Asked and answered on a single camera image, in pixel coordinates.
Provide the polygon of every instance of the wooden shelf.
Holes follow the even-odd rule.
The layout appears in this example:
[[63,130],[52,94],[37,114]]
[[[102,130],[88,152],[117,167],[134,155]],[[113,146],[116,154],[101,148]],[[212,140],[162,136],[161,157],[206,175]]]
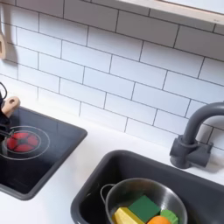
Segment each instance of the wooden shelf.
[[167,11],[189,18],[197,18],[207,22],[224,25],[224,15],[206,10],[198,10],[195,8],[178,5],[175,3],[161,2],[158,0],[118,0],[129,4],[137,4],[143,7],[152,8],[159,11]]

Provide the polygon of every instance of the stove burner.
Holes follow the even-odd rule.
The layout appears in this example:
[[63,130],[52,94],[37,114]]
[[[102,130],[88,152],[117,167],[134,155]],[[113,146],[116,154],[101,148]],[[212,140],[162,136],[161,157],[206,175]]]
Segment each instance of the stove burner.
[[15,153],[34,151],[41,143],[39,136],[28,131],[14,133],[13,136],[6,141],[8,150]]
[[12,127],[14,134],[2,142],[0,155],[13,160],[27,160],[39,157],[50,146],[49,136],[31,126]]

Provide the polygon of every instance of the sink basin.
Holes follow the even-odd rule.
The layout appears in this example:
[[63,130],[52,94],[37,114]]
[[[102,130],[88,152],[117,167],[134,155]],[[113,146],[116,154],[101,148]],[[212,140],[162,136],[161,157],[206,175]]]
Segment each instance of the sink basin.
[[153,179],[170,187],[184,202],[189,224],[224,223],[223,185],[126,150],[107,154],[80,189],[71,206],[74,223],[109,223],[101,188],[132,178]]

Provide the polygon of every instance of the wooden utensil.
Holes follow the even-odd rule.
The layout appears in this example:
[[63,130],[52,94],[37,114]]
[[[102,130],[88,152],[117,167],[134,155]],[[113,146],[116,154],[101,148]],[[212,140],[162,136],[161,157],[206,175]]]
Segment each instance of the wooden utensil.
[[2,112],[10,118],[15,109],[20,105],[20,100],[16,96],[12,96],[4,102]]
[[4,60],[6,58],[7,51],[7,40],[3,35],[2,31],[0,31],[0,59]]

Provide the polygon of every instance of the gray faucet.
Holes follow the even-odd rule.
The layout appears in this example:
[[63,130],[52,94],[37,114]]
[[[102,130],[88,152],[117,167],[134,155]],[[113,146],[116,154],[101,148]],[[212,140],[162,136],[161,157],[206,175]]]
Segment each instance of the gray faucet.
[[200,125],[209,117],[224,116],[224,102],[208,104],[198,109],[189,119],[183,136],[178,136],[171,147],[171,163],[187,169],[192,165],[206,167],[213,145],[204,145],[196,141]]

